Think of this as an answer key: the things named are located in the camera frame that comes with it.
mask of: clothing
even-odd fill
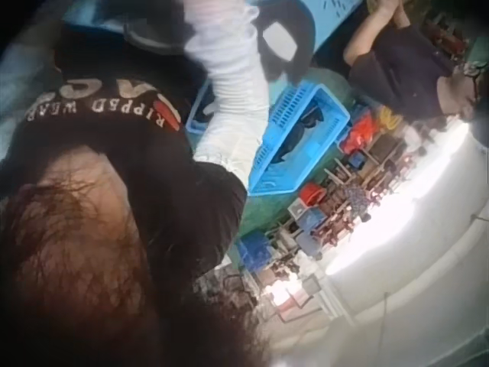
[[[351,220],[358,216],[363,216],[370,206],[370,200],[367,197],[367,193],[363,188],[357,184],[351,184],[344,189],[346,198],[351,205]]]
[[[413,126],[404,126],[403,138],[407,145],[406,153],[408,154],[418,151],[423,146],[423,140]]]
[[[151,78],[151,63],[132,54],[142,51],[112,53],[112,42],[96,34],[100,52],[86,55],[71,39],[80,51],[58,58],[69,80],[43,94],[16,129],[0,166],[0,200],[38,182],[54,158],[86,145],[105,154],[125,182],[153,275],[197,278],[219,265],[238,232],[267,125],[268,90],[254,9],[241,1],[214,5],[191,5],[187,13],[196,28],[187,50],[208,71],[219,108],[194,157],[181,125],[189,93],[170,82],[174,68],[161,63]],[[141,81],[146,76],[151,84]]]
[[[350,83],[409,122],[444,115],[437,82],[455,65],[413,26],[387,26],[353,64]]]

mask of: white fabric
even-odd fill
[[[407,144],[406,153],[414,153],[423,146],[423,140],[413,126],[406,125],[403,133],[404,141]]]
[[[268,84],[251,22],[258,9],[243,0],[183,0],[196,29],[186,52],[206,68],[217,112],[194,159],[223,166],[248,188],[254,156],[268,123]]]

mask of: black t-shirt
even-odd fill
[[[388,26],[372,51],[360,56],[349,81],[363,93],[409,121],[443,115],[437,82],[451,76],[454,65],[413,26]]]
[[[63,152],[86,145],[105,154],[125,182],[152,272],[196,278],[211,270],[238,231],[247,192],[223,167],[193,160],[182,126],[189,104],[175,95],[111,78],[70,80],[43,94],[2,162],[0,199],[38,182]]]

